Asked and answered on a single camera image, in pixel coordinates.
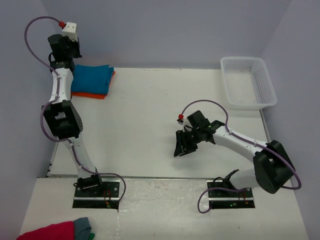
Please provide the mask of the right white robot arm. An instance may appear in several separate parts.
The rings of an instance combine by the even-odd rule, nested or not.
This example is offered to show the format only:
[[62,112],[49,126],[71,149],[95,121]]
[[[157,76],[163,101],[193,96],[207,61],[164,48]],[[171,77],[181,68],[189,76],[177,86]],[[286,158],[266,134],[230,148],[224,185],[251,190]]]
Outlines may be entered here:
[[244,135],[235,136],[225,123],[210,122],[201,111],[184,118],[178,116],[177,122],[183,126],[176,131],[174,157],[182,157],[197,150],[201,142],[225,147],[246,158],[253,164],[252,169],[233,170],[223,177],[219,184],[227,196],[233,197],[242,189],[260,187],[270,194],[283,188],[293,176],[294,166],[281,143],[245,139]]

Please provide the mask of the blue t shirt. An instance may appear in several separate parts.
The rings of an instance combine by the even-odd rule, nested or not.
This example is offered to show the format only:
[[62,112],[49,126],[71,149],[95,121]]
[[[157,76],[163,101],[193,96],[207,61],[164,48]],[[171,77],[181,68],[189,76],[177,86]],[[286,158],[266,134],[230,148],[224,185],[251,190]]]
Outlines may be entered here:
[[103,99],[109,92],[110,83],[115,75],[115,69],[109,65],[85,66],[76,65],[71,84],[71,94],[74,96],[96,95]]

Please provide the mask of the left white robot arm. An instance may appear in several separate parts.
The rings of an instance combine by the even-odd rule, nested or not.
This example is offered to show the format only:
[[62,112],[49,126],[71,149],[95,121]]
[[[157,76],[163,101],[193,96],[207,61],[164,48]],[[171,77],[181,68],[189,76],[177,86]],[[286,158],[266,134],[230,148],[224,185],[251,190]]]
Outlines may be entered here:
[[83,122],[71,102],[74,58],[81,57],[80,45],[77,40],[61,34],[49,36],[48,42],[50,56],[54,58],[49,61],[53,88],[49,103],[41,108],[41,120],[46,121],[53,140],[62,142],[69,150],[77,167],[76,189],[97,197],[103,193],[104,184],[85,148],[82,139]]

